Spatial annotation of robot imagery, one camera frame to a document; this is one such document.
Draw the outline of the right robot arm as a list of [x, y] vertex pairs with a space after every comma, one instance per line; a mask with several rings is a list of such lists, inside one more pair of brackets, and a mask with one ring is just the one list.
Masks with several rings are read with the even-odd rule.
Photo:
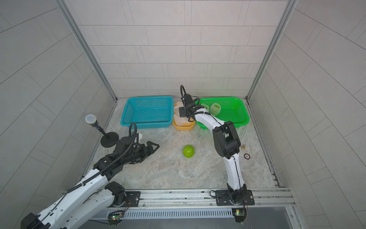
[[239, 163], [241, 142], [233, 122], [224, 122], [216, 118], [200, 104], [199, 97], [192, 99], [184, 87], [181, 87], [181, 99], [183, 107], [179, 108], [180, 117], [197, 121], [212, 131], [214, 147], [224, 159], [230, 201], [235, 205], [254, 205], [253, 196], [242, 177]]

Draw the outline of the green custard apple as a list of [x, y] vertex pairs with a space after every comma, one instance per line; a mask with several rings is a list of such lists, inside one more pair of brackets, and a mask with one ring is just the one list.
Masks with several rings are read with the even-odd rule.
[[183, 155], [186, 157], [186, 158], [192, 158], [194, 156], [194, 153], [195, 153], [195, 149], [193, 146], [191, 145], [187, 145], [183, 148]]

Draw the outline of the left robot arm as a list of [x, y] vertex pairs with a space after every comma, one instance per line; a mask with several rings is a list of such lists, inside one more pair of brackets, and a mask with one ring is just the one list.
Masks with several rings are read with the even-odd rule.
[[139, 142], [137, 125], [130, 124], [128, 136], [116, 141], [114, 151], [101, 158], [87, 175], [59, 200], [39, 214], [30, 213], [21, 221], [22, 229], [77, 229], [96, 213], [111, 205], [125, 203], [125, 188], [111, 179], [124, 165], [142, 163], [160, 147], [151, 141]]

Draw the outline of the white foam net sleeve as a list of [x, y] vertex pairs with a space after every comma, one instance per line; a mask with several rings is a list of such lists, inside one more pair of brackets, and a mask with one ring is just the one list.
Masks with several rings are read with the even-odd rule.
[[209, 112], [210, 114], [217, 116], [220, 114], [221, 112], [221, 105], [218, 103], [213, 103], [210, 107], [209, 107]]
[[209, 106], [206, 104], [201, 104], [201, 106], [205, 109], [205, 112], [209, 112]]

